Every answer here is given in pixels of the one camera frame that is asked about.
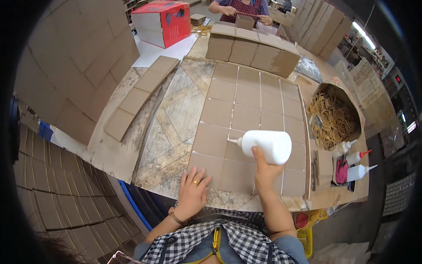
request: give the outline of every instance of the red lid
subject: red lid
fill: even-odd
[[[304,228],[308,223],[308,215],[305,213],[300,213],[296,216],[296,226],[299,228]]]
[[[362,158],[363,156],[365,156],[366,154],[368,154],[371,151],[372,150],[368,150],[367,152],[361,152],[361,153],[359,153],[359,157]]]

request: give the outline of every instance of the woman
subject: woman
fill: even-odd
[[[135,258],[148,264],[308,264],[291,214],[273,189],[284,166],[269,165],[259,147],[252,147],[252,151],[257,161],[255,186],[263,215],[204,208],[211,176],[203,178],[205,170],[197,173],[194,167],[189,175],[182,175],[173,213],[136,247]],[[180,229],[193,216],[194,224]]]
[[[250,16],[266,26],[271,26],[273,20],[268,12],[267,0],[215,0],[210,4],[208,10],[213,14],[222,13],[220,21],[234,23],[236,14]]]

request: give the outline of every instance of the hair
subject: hair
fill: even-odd
[[[40,244],[53,263],[86,264],[90,263],[73,249],[67,247],[65,241],[59,237],[39,236]]]

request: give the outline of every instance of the right hand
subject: right hand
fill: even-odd
[[[237,10],[232,6],[222,6],[221,13],[226,16],[234,16],[237,13]]]
[[[258,193],[265,194],[273,191],[274,181],[283,172],[285,164],[270,165],[264,157],[264,153],[258,146],[252,147],[252,153],[257,161],[257,172],[255,174],[255,186]]]

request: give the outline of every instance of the hand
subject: hand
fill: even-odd
[[[205,169],[197,173],[197,167],[194,167],[189,175],[186,171],[183,173],[180,180],[177,207],[174,209],[174,215],[180,221],[187,221],[207,204],[207,184],[211,181],[211,176],[202,179],[204,175]]]
[[[252,153],[257,161],[257,173],[255,174],[255,186],[258,193],[264,194],[273,191],[274,181],[284,170],[283,165],[270,165],[267,163],[264,153],[257,147],[252,147]]]
[[[232,6],[222,6],[221,13],[226,16],[234,16],[237,13],[237,10]]]
[[[269,16],[258,15],[258,17],[260,18],[260,22],[266,26],[271,26],[273,24],[273,20]]]

